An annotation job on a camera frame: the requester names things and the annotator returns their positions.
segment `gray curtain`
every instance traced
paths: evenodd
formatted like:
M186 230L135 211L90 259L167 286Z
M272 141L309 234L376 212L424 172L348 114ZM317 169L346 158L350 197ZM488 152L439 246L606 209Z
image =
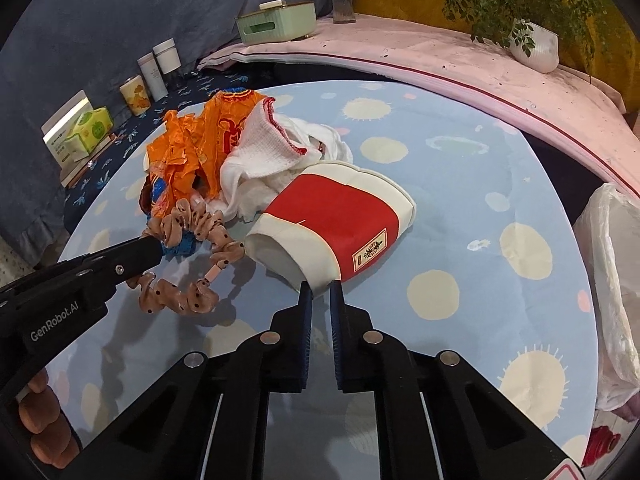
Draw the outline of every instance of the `gray curtain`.
M33 0L0 51L0 236L33 265L63 229L64 191L40 128L69 98L84 89L120 124L129 112L118 87L139 57L174 38L191 67L267 1ZM314 1L319 16L331 11L331 0Z

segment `orange snack wrapper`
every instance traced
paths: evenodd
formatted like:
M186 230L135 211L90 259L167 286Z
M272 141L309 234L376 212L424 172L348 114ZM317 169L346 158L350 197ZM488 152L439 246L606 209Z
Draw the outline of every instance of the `orange snack wrapper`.
M190 199L196 176L204 198L220 192L220 167L238 145L244 121L264 95L253 90L217 92L196 117L164 115L166 131L146 147L152 181L162 178L166 189L153 204L151 215L164 218L181 198Z

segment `polka dot tablecloth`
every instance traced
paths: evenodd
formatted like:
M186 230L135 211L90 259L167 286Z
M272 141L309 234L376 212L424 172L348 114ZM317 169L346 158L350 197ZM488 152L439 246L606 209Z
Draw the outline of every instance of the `polka dot tablecloth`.
M376 328L411 350L459 352L580 462L596 393L589 285L562 205L522 134L396 83L329 81L263 92L276 97L281 113L335 127L355 164L389 176L417 203L414 225L344 285L348 303L366 308ZM64 259L140 234L144 149L109 181ZM235 224L232 235L250 227ZM184 286L207 263L201 250L164 261L156 273ZM220 306L188 319L168 309L143 313L138 293L120 286L109 315L50 364L54 389L85 443L183 354L232 351L297 299L248 258L213 288ZM379 478L372 395L337 391L330 334L328 299L317 298L308 389L271 397L266 479Z

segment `white flower pot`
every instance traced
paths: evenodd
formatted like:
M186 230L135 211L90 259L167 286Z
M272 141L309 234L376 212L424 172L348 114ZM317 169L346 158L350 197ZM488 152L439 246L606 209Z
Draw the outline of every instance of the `white flower pot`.
M511 39L509 50L513 57L523 65L547 74L555 70L560 63L558 57L558 35L535 23L529 23L528 25L533 27L533 30L529 31L529 35L536 44L531 51L531 56L527 56L522 46L514 43L513 38Z

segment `red object on floor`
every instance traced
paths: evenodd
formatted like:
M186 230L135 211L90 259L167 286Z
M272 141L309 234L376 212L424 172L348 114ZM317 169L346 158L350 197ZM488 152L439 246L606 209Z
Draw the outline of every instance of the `red object on floor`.
M595 464L607 453L611 453L620 442L620 434L613 433L607 426L591 429L587 451L584 453L582 467Z

